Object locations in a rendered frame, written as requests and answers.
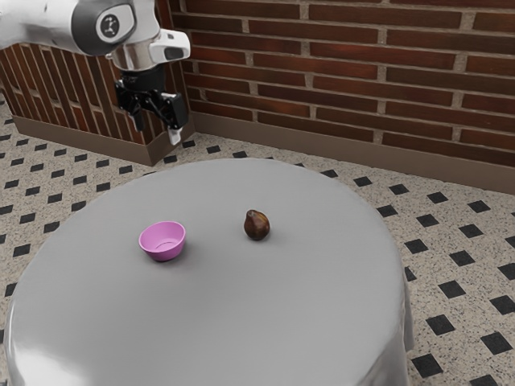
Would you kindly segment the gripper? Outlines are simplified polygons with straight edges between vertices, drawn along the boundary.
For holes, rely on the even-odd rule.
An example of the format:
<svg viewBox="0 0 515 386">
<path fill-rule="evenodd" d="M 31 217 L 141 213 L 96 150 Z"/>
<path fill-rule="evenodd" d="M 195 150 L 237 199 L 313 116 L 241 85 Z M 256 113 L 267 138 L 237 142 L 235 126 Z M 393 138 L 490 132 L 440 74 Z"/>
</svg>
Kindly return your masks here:
<svg viewBox="0 0 515 386">
<path fill-rule="evenodd" d="M 165 72 L 163 66 L 144 71 L 121 71 L 114 89 L 117 106 L 130 113 L 138 132 L 145 129 L 142 109 L 155 113 L 167 128 L 172 145 L 181 141 L 183 127 L 188 123 L 188 113 L 180 93 L 164 92 Z"/>
</svg>

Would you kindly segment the pink plastic bowl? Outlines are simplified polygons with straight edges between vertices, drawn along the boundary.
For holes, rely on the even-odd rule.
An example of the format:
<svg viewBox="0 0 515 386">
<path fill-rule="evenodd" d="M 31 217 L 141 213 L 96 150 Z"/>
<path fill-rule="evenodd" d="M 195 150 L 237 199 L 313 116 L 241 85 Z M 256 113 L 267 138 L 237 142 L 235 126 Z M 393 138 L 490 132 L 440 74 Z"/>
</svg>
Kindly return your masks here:
<svg viewBox="0 0 515 386">
<path fill-rule="evenodd" d="M 140 248 L 154 261 L 175 259 L 183 250 L 185 227 L 175 221 L 162 221 L 145 228 L 139 238 Z"/>
</svg>

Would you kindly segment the brown pear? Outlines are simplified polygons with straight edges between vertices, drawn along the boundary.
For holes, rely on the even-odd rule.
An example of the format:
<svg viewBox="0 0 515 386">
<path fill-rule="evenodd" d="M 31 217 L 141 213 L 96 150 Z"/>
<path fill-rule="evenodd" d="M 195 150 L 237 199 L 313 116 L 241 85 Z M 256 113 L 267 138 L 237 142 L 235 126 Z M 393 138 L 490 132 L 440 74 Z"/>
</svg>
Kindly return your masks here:
<svg viewBox="0 0 515 386">
<path fill-rule="evenodd" d="M 270 222 L 264 213 L 250 209 L 245 215 L 244 231 L 251 240 L 263 240 L 270 233 Z"/>
</svg>

